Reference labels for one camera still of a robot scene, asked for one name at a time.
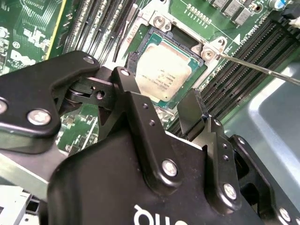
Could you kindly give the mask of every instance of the black mechanical arm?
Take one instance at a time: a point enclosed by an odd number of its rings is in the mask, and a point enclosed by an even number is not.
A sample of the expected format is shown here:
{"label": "black mechanical arm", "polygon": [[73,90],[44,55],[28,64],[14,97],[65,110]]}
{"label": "black mechanical arm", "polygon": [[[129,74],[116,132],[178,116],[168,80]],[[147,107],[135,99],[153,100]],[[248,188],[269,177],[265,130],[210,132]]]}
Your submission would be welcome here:
{"label": "black mechanical arm", "polygon": [[[187,140],[164,131],[135,82],[83,52],[0,77],[0,176],[46,202],[51,225],[298,224],[251,146],[227,137],[197,90],[178,104]],[[66,157],[60,116],[99,107],[99,142]]]}

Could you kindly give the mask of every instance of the green circuit board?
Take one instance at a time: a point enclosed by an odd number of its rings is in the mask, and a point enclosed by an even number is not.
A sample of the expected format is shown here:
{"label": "green circuit board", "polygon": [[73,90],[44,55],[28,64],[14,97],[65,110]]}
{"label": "green circuit board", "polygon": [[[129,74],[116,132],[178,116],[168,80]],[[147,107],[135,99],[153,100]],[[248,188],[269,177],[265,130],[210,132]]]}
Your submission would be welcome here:
{"label": "green circuit board", "polygon": [[[273,10],[269,7],[270,0],[137,0],[135,2],[137,10],[128,33],[134,28],[134,21],[138,18],[139,12],[151,4],[151,1],[157,1],[157,10],[159,4],[167,4],[167,12],[170,15],[207,42],[224,37],[227,40],[224,53],[228,55],[235,55],[245,43],[248,43]],[[115,40],[120,36],[118,23],[125,22],[122,18],[128,13],[131,4],[129,2],[129,0],[0,0],[0,75],[76,49],[86,51],[103,63],[107,59],[105,55],[113,49]],[[220,2],[225,2],[223,7],[216,6]],[[234,15],[229,15],[231,3],[239,8]],[[248,17],[241,22],[238,15],[242,12],[247,12]],[[165,37],[149,36],[151,28],[151,25],[136,28],[137,32],[125,51],[124,59],[128,52],[134,52],[141,47],[145,49],[149,44],[159,45],[161,42],[168,43],[173,51],[189,58],[188,65],[192,71],[190,76],[170,100],[155,103],[156,107],[174,113],[177,103],[191,87],[195,87],[197,80],[206,71],[207,65],[198,66],[191,52],[179,48],[176,43],[169,42]],[[197,87],[203,90],[226,63],[226,60],[220,59]],[[264,81],[255,93],[267,83],[268,80]],[[59,149],[76,152],[95,143],[99,129],[97,116],[97,107],[85,104],[80,110],[64,115],[61,118],[61,131],[56,140]],[[167,120],[165,128],[170,124],[171,121]]]}
{"label": "green circuit board", "polygon": [[[212,41],[220,36],[225,37],[227,39],[227,46],[224,52],[229,55],[234,55],[235,51],[251,37],[253,32],[271,11],[266,1],[257,0],[253,1],[252,4],[256,7],[251,10],[252,15],[242,26],[233,23],[230,18],[225,16],[219,9],[213,7],[212,4],[206,0],[173,0],[169,7],[169,13],[203,37],[206,41]],[[141,25],[139,27],[137,35],[133,38],[124,57],[126,57],[128,52],[135,52],[139,48],[146,38],[149,29],[150,26]],[[220,60],[214,71],[211,72],[210,76],[208,76],[199,87],[205,87],[226,62],[227,60]],[[197,79],[204,73],[205,69],[206,67],[202,67],[197,71],[196,75],[192,76],[191,79],[186,80],[182,88],[179,89],[178,93],[169,103],[158,103],[158,105],[173,109],[185,93],[193,86],[193,84],[195,84]]]}
{"label": "green circuit board", "polygon": [[0,0],[0,75],[46,60],[66,0]]}

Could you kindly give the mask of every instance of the white printed label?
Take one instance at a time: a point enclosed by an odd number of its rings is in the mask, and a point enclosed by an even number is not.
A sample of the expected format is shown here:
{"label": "white printed label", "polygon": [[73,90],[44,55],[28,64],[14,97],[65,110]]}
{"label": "white printed label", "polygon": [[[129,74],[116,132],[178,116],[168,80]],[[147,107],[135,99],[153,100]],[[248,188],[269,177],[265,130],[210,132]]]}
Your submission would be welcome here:
{"label": "white printed label", "polygon": [[[149,225],[160,225],[160,215],[159,214],[155,214],[155,223],[154,223],[154,219],[153,219],[152,215],[147,210],[143,210],[138,205],[135,205],[135,209],[137,210],[137,212],[135,213],[135,217],[134,217],[135,225],[140,225],[140,222],[139,222],[140,216],[146,216],[148,218]],[[165,217],[165,225],[170,225],[169,217]],[[187,223],[179,220],[174,225],[187,225]]]}

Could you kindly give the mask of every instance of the screw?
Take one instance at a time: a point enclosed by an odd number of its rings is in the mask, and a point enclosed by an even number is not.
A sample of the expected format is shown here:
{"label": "screw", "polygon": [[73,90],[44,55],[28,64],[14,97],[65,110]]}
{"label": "screw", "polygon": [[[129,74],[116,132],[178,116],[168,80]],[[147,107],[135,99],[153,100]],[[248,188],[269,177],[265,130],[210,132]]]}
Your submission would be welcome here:
{"label": "screw", "polygon": [[90,57],[90,56],[84,56],[83,59],[84,59],[84,61],[86,61],[86,62],[88,62],[90,64],[94,64],[95,63],[94,60],[93,60],[93,58]]}
{"label": "screw", "polygon": [[287,213],[287,211],[284,208],[280,208],[279,212],[285,221],[287,221],[287,222],[291,221],[290,215]]}
{"label": "screw", "polygon": [[224,184],[224,191],[228,198],[235,200],[236,199],[236,192],[230,184]]}
{"label": "screw", "polygon": [[170,177],[174,177],[177,174],[177,167],[176,165],[171,162],[170,160],[166,159],[165,161],[163,161],[162,163],[163,166],[163,170],[164,172],[170,176]]}
{"label": "screw", "polygon": [[125,70],[125,69],[121,69],[121,73],[123,75],[125,75],[125,76],[129,76],[130,75],[130,73],[127,70]]}
{"label": "screw", "polygon": [[8,109],[8,105],[0,100],[0,114],[4,113]]}
{"label": "screw", "polygon": [[161,16],[157,16],[157,17],[154,18],[153,24],[154,24],[154,26],[156,26],[157,28],[160,29],[160,28],[162,28],[164,26],[165,19],[162,18]]}
{"label": "screw", "polygon": [[34,125],[42,126],[50,122],[51,116],[44,110],[36,109],[28,113],[27,119],[30,123]]}
{"label": "screw", "polygon": [[220,123],[217,119],[215,119],[215,123],[216,123],[218,126],[221,126],[221,123]]}
{"label": "screw", "polygon": [[204,49],[201,56],[205,61],[210,61],[215,56],[215,54],[211,49]]}
{"label": "screw", "polygon": [[238,140],[239,140],[242,144],[245,144],[245,141],[244,141],[241,137],[238,137]]}
{"label": "screw", "polygon": [[99,100],[103,99],[104,96],[105,96],[105,92],[102,91],[102,90],[100,90],[100,91],[98,91],[98,92],[96,93],[96,98],[99,99]]}

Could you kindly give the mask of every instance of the gray metal panel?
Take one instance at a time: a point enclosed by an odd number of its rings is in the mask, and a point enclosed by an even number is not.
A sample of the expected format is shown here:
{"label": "gray metal panel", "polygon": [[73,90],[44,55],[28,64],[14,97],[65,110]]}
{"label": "gray metal panel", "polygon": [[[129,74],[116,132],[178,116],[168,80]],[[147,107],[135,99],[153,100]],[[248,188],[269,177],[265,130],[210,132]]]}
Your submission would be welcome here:
{"label": "gray metal panel", "polygon": [[[300,63],[283,74],[300,79]],[[272,81],[225,124],[243,136],[292,203],[300,210],[300,87]]]}

